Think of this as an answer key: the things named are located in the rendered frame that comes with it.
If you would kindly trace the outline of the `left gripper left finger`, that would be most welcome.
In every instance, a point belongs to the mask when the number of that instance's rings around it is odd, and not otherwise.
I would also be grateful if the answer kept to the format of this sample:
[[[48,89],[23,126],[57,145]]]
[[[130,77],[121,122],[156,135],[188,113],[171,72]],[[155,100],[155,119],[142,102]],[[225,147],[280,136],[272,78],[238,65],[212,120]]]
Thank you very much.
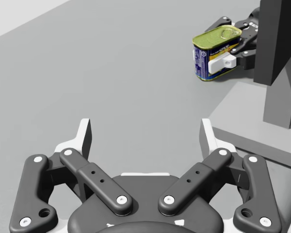
[[[59,219],[49,198],[54,187],[67,186],[81,202],[96,196],[114,215],[133,210],[133,198],[98,165],[88,161],[92,143],[90,119],[80,121],[74,139],[56,146],[51,157],[28,157],[22,171],[9,224],[10,233],[48,233]]]

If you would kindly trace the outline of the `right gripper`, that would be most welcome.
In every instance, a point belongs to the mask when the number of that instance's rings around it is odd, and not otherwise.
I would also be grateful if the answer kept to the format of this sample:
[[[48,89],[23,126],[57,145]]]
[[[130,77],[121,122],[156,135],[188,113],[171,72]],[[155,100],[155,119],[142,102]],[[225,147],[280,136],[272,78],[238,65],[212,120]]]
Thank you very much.
[[[254,9],[249,17],[239,20],[235,23],[228,17],[221,17],[205,30],[208,32],[222,25],[232,25],[242,31],[248,32],[250,38],[242,38],[238,36],[232,39],[221,39],[213,42],[212,49],[221,50],[222,54],[208,62],[209,73],[216,73],[223,68],[235,68],[242,66],[244,70],[253,69],[255,67],[256,49],[250,50],[251,43],[257,38],[259,28],[259,7]]]

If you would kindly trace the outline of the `grey stand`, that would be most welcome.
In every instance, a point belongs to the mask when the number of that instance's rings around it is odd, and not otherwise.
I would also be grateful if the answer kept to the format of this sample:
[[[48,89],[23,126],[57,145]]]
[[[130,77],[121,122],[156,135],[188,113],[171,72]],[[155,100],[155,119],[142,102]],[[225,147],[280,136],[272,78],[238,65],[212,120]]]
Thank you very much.
[[[291,58],[271,86],[237,82],[209,119],[217,138],[291,168]]]

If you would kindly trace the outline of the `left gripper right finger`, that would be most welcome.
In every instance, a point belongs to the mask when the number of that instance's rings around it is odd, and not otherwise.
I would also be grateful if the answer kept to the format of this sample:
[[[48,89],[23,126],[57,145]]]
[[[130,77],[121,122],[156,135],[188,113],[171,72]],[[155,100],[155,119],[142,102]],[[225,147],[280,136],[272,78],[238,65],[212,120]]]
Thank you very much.
[[[158,200],[158,210],[174,216],[195,196],[211,200],[228,183],[238,188],[243,204],[236,208],[233,225],[243,233],[281,233],[282,224],[269,175],[262,156],[238,155],[233,144],[215,137],[208,118],[201,120],[200,139],[206,158],[193,165]]]

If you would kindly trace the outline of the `green and blue rectangular can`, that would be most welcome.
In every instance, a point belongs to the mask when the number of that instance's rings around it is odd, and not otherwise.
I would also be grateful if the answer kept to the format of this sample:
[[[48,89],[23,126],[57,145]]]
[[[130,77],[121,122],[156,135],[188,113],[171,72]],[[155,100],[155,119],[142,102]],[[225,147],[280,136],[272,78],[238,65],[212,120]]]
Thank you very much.
[[[216,73],[209,73],[208,62],[218,54],[222,54],[221,50],[212,49],[213,42],[219,41],[221,39],[232,39],[241,36],[242,31],[232,25],[223,25],[214,28],[208,32],[198,35],[192,39],[194,46],[193,57],[195,65],[196,76],[203,81],[212,81],[222,76],[223,74],[229,72],[232,69],[223,68]]]

